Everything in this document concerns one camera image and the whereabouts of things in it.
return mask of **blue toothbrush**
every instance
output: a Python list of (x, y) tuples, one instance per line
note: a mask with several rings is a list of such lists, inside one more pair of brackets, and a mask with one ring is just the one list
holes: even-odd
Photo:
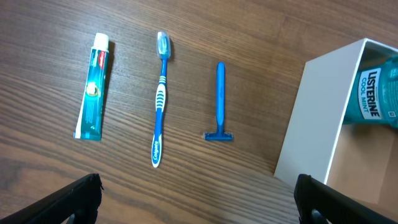
[(162, 59), (162, 74), (159, 78), (159, 86), (156, 91), (156, 121), (155, 133), (152, 140), (152, 165), (156, 168), (159, 166), (160, 158), (162, 157), (162, 130), (163, 130), (163, 111), (166, 104), (166, 71), (167, 59), (171, 56), (170, 38), (164, 31), (157, 33), (157, 55)]
[(224, 108), (225, 108), (225, 65), (223, 62), (217, 65), (216, 83), (216, 120), (217, 131), (205, 133), (203, 138), (207, 141), (233, 141), (232, 133), (224, 133)]

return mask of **blue disposable razor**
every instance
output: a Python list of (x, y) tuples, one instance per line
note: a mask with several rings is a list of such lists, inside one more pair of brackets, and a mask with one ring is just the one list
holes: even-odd
[(203, 138), (207, 141), (232, 141), (232, 133), (224, 133), (224, 108), (225, 108), (225, 66), (223, 62), (217, 66), (216, 84), (216, 120), (217, 131), (215, 133), (205, 133)]

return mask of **toothbrush handle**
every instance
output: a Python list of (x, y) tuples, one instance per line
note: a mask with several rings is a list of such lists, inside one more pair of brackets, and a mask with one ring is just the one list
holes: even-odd
[(218, 131), (224, 132), (224, 106), (225, 106), (225, 66), (220, 62), (217, 66), (216, 84), (216, 120)]
[(163, 61), (162, 74), (159, 78), (159, 86), (156, 91), (156, 121), (155, 121), (155, 133), (152, 140), (152, 165), (156, 168), (159, 166), (160, 158), (162, 156), (162, 132), (163, 132), (163, 112), (166, 104), (166, 69), (167, 61)]

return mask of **toothbrush head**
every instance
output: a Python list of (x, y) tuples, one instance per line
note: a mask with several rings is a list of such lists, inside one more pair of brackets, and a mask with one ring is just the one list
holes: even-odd
[(170, 45), (170, 37), (165, 31), (159, 31), (157, 33), (157, 55), (160, 59), (170, 58), (172, 51)]

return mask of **white toothpaste cap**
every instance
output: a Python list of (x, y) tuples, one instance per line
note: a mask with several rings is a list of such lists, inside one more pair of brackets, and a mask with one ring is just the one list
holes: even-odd
[(94, 39), (94, 49), (108, 51), (109, 37), (106, 34), (96, 33)]

